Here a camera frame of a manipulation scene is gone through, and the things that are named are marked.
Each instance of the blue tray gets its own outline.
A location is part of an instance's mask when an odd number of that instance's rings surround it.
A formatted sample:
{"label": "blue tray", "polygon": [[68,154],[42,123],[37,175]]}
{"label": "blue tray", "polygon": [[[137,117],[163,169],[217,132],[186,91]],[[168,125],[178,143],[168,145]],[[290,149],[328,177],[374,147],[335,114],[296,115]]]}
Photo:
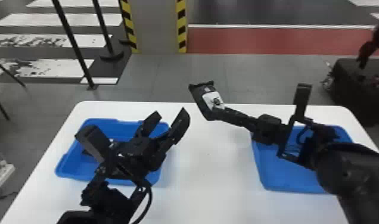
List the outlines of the blue tray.
{"label": "blue tray", "polygon": [[[142,121],[138,122],[121,122],[115,119],[88,119],[81,126],[83,128],[87,125],[97,125],[108,138],[117,141],[129,141],[136,129],[140,126]],[[160,122],[153,130],[150,137],[154,138],[161,135],[169,129],[169,125]],[[95,169],[99,163],[90,155],[83,154],[83,147],[77,140],[71,145],[66,154],[62,156],[55,169],[57,176],[62,178],[72,178],[80,181],[90,181],[95,175]],[[147,175],[147,180],[153,185],[160,177],[160,169],[151,172]],[[107,179],[109,183],[116,185],[130,185],[133,183],[130,180],[121,179]]]}
{"label": "blue tray", "polygon": [[[352,142],[342,127],[333,126],[333,128],[340,137],[335,141]],[[287,149],[297,145],[296,136],[302,129],[303,127],[301,126],[294,127],[288,140]],[[301,141],[303,142],[307,136],[312,136],[312,131],[307,131],[301,138]],[[278,150],[276,145],[263,145],[252,141],[252,149],[260,181],[265,189],[314,194],[326,193],[319,185],[315,172],[278,158],[276,156]]]}

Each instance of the hazard tape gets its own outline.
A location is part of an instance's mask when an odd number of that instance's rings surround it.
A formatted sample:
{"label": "hazard tape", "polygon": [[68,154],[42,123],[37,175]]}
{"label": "hazard tape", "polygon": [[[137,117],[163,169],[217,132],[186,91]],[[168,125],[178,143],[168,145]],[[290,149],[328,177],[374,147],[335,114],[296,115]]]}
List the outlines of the hazard tape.
{"label": "hazard tape", "polygon": [[177,0],[177,41],[178,52],[187,52],[187,15],[185,15],[185,0]]}
{"label": "hazard tape", "polygon": [[131,7],[128,0],[120,0],[120,6],[122,8],[122,14],[124,19],[124,25],[126,28],[127,38],[130,42],[131,51],[133,53],[139,53],[138,43],[136,41],[134,23],[132,21]]}

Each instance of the floor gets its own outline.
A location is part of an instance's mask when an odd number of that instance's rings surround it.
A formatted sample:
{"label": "floor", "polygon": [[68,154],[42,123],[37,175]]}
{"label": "floor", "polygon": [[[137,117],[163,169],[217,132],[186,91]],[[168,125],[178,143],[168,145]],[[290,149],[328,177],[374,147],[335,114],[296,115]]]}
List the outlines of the floor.
{"label": "floor", "polygon": [[[115,84],[131,54],[128,46],[117,43],[117,39],[126,39],[118,2],[99,0],[114,50],[125,52],[116,66],[99,57],[100,51],[105,50],[105,40],[92,2],[59,1],[94,81]],[[25,82],[83,80],[76,54],[50,0],[0,0],[0,63]],[[6,81],[0,76],[0,82]]]}
{"label": "floor", "polygon": [[188,8],[195,54],[355,55],[379,18],[379,0],[193,0]]}
{"label": "floor", "polygon": [[[319,82],[329,72],[321,55],[133,55],[117,85],[0,83],[0,152],[17,170],[5,192],[18,191],[75,104],[84,100],[192,102],[189,83],[214,80],[226,102],[290,104],[297,83],[313,84],[311,104],[332,104]],[[379,147],[379,127],[367,129]],[[13,197],[0,201],[0,219]]]}

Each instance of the white table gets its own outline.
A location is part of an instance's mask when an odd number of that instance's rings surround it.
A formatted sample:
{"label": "white table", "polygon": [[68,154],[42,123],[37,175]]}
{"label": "white table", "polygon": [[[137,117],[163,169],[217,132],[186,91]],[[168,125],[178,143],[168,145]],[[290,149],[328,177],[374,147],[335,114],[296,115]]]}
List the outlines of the white table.
{"label": "white table", "polygon": [[[183,106],[191,116],[191,124],[180,143],[170,149],[161,178],[153,187],[153,204],[141,224],[347,223],[332,195],[263,189],[249,132],[224,122],[207,122],[195,104],[86,101],[79,103],[69,115],[1,224],[54,224],[66,210],[88,209],[79,205],[81,190],[87,183],[59,178],[54,173],[86,119],[137,121],[157,110],[163,121],[171,124]],[[255,117],[268,113],[286,123],[294,113],[293,105],[229,106]],[[308,106],[306,115],[319,123],[340,125],[355,142],[378,151],[349,110],[338,106]],[[117,188],[126,195],[134,189]]]}

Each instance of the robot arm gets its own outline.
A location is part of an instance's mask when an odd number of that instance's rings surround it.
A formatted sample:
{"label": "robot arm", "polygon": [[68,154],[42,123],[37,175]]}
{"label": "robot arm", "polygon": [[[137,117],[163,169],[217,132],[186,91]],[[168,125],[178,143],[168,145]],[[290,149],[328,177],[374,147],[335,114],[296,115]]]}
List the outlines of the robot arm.
{"label": "robot arm", "polygon": [[[213,84],[211,81],[189,86],[207,120],[222,120],[245,127],[253,133],[253,140],[277,144],[279,158],[316,172],[323,189],[337,196],[350,224],[379,224],[379,153],[359,144],[334,142],[338,137],[332,127],[305,117],[312,86],[298,85],[294,97],[295,113],[284,125],[279,118],[268,114],[254,118],[228,108]],[[297,141],[301,145],[298,154],[285,149],[295,122],[313,131],[304,142]]]}
{"label": "robot arm", "polygon": [[[160,120],[159,113],[155,111],[142,122],[128,142],[111,142],[95,125],[78,131],[76,139],[100,165],[81,195],[80,205],[88,206],[89,211],[67,211],[58,224],[128,224],[148,194],[144,211],[132,224],[138,224],[144,218],[153,197],[151,184],[145,177],[161,166],[167,151],[181,140],[190,125],[190,116],[183,108],[167,132],[150,138]],[[108,187],[105,180],[116,176],[130,179],[136,185],[129,198]]]}

